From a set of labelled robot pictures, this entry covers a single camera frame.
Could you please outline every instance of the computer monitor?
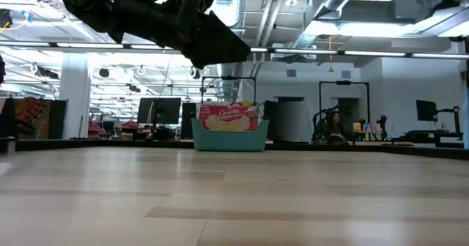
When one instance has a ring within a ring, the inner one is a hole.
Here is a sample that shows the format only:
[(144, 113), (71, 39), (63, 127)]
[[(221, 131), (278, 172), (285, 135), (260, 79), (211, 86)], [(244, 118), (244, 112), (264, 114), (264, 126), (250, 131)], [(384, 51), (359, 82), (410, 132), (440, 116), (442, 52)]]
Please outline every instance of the computer monitor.
[(417, 119), (419, 121), (437, 122), (437, 104), (435, 102), (417, 100)]
[(137, 122), (153, 123), (156, 117), (158, 124), (179, 124), (181, 98), (141, 98)]
[(186, 102), (182, 104), (181, 139), (192, 139), (192, 118), (196, 118), (197, 104)]
[(104, 121), (103, 122), (103, 129), (106, 132), (113, 131), (114, 130), (114, 122), (112, 121)]

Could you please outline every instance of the black robotic arm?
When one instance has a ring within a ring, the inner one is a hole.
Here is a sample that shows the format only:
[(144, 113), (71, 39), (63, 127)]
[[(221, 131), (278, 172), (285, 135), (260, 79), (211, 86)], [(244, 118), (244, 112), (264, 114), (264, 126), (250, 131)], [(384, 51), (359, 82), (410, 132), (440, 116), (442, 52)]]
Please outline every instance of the black robotic arm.
[(244, 62), (251, 52), (213, 12), (214, 0), (63, 0), (66, 8), (95, 31), (118, 43), (124, 33), (181, 51), (197, 68)]

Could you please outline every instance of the wooden floor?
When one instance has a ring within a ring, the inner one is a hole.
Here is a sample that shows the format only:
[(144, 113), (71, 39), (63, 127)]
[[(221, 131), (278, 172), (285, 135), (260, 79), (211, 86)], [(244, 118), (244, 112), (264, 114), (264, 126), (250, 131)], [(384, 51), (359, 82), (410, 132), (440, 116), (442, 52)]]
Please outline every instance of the wooden floor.
[(0, 157), (1, 246), (468, 246), (469, 163), (89, 148)]

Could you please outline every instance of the teal basket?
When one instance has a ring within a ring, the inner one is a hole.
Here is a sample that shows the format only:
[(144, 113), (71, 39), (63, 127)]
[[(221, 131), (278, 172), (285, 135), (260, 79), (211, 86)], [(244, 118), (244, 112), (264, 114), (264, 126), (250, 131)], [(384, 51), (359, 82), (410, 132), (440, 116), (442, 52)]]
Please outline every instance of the teal basket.
[(199, 119), (192, 119), (193, 145), (199, 151), (262, 152), (267, 140), (269, 121), (259, 123), (257, 131), (209, 131)]

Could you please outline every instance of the person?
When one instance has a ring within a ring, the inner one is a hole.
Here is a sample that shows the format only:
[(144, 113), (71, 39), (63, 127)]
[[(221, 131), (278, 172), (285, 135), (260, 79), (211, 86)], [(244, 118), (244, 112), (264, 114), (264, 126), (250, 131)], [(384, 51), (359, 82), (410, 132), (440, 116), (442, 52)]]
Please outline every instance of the person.
[(349, 133), (345, 130), (341, 123), (341, 117), (338, 111), (334, 111), (327, 116), (327, 126), (324, 131), (324, 136), (327, 139), (331, 135), (341, 135), (344, 138), (349, 137)]

